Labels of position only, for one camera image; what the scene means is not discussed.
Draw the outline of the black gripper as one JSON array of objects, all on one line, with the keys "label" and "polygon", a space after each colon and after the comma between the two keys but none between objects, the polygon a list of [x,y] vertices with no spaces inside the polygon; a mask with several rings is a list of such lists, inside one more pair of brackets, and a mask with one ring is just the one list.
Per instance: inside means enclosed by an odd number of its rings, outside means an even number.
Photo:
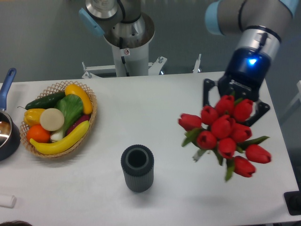
[{"label": "black gripper", "polygon": [[270,65],[270,58],[263,53],[248,48],[235,50],[218,81],[204,79],[203,106],[216,104],[220,96],[235,92],[235,99],[255,101],[255,113],[242,123],[251,127],[270,110],[270,105],[259,99],[259,89]]}]

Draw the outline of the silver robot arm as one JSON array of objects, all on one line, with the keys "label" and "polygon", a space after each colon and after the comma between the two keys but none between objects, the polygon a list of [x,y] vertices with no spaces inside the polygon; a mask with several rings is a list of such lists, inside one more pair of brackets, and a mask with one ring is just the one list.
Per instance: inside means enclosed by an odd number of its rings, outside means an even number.
[{"label": "silver robot arm", "polygon": [[[216,35],[242,36],[225,70],[217,81],[204,80],[203,104],[209,104],[209,91],[255,102],[255,114],[244,121],[251,126],[269,109],[260,101],[259,90],[281,44],[285,29],[294,17],[296,0],[219,0],[205,13],[207,30]],[[79,10],[85,27],[111,45],[118,77],[155,75],[161,65],[149,66],[149,43],[155,27],[141,11],[139,0],[87,0]]]}]

